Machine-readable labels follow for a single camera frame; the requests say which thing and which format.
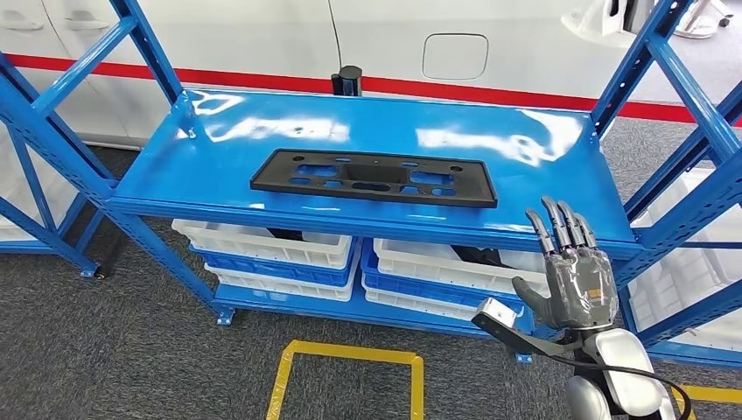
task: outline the yellow floor marking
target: yellow floor marking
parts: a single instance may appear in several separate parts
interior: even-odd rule
[[[677,409],[680,410],[680,412],[682,413],[683,410],[685,410],[685,402],[683,402],[683,397],[680,395],[679,392],[676,391],[675,388],[672,388],[672,391],[675,402],[677,403]],[[688,417],[688,420],[696,420],[696,413],[693,412],[693,409],[690,409],[690,416]]]
[[[742,390],[731,389],[731,388],[713,388],[713,387],[697,387],[694,385],[682,385],[681,388],[688,393],[688,396],[693,401],[705,401],[708,403],[732,403],[742,404]],[[676,390],[673,391],[673,397],[677,403],[677,408],[683,412],[685,404],[683,403],[683,397]],[[690,411],[689,420],[696,420],[696,415],[693,410]]]
[[[694,387],[683,385],[691,400],[708,401],[709,403],[742,404],[742,390],[731,388]]]
[[[327,357],[342,357],[361,361],[382,361],[410,365],[410,404],[409,418],[422,420],[423,418],[423,358],[411,352],[397,352],[395,350],[381,350],[357,346],[342,346],[339,344],[313,343],[297,339],[289,343],[281,353],[281,362],[278,364],[276,381],[270,393],[270,403],[266,420],[278,420],[281,416],[281,406],[284,404],[286,385],[289,383],[291,363],[294,354],[314,354]]]

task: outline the lower shelf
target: lower shelf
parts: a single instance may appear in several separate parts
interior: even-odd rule
[[[82,194],[77,194],[69,210],[67,210],[65,219],[59,224],[57,235],[64,236],[67,233],[86,202],[87,200]],[[0,241],[0,254],[54,254],[55,252],[42,241]]]
[[[366,291],[361,286],[361,271],[358,271],[358,275],[353,280],[353,295],[348,302],[275,293],[271,298],[269,296],[271,292],[268,291],[227,284],[220,284],[216,288],[213,301],[235,309],[290,313],[379,326],[394,326],[432,333],[490,337],[489,334],[480,330],[471,322],[368,302]],[[532,333],[533,324],[533,313],[524,305],[522,316],[515,321],[515,328],[525,333]]]
[[[742,368],[742,352],[663,341],[647,350],[649,357],[667,363]]]

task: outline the black post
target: black post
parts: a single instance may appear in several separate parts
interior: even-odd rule
[[[343,66],[339,72],[330,76],[332,94],[338,96],[361,96],[361,68]]]

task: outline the shelf top surface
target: shelf top surface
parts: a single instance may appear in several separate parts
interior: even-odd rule
[[[278,148],[479,160],[486,165],[498,205],[438,206],[250,189],[252,176]],[[383,225],[387,237],[437,229],[450,233],[441,241],[472,232],[509,235],[528,238],[530,245],[519,248],[536,249],[524,211],[535,208],[545,219],[543,195],[568,202],[591,223],[599,241],[636,247],[587,113],[188,90],[116,188],[111,203],[122,210],[135,205],[140,214],[202,220],[211,220],[217,210],[249,215],[251,222],[264,226],[270,226],[271,215],[281,215],[304,230],[309,226],[302,221],[329,231],[339,221],[343,226]]]

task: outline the stacked crates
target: stacked crates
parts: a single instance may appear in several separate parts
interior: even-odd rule
[[[274,300],[283,294],[350,300],[359,257],[352,236],[303,232],[304,240],[294,241],[263,227],[180,219],[172,228],[191,240],[222,284],[268,291]]]
[[[510,267],[463,262],[444,244],[387,239],[364,240],[361,256],[366,300],[447,318],[471,320],[477,306],[493,297],[518,317],[530,316],[511,279],[523,277],[548,297],[539,254],[500,251]]]

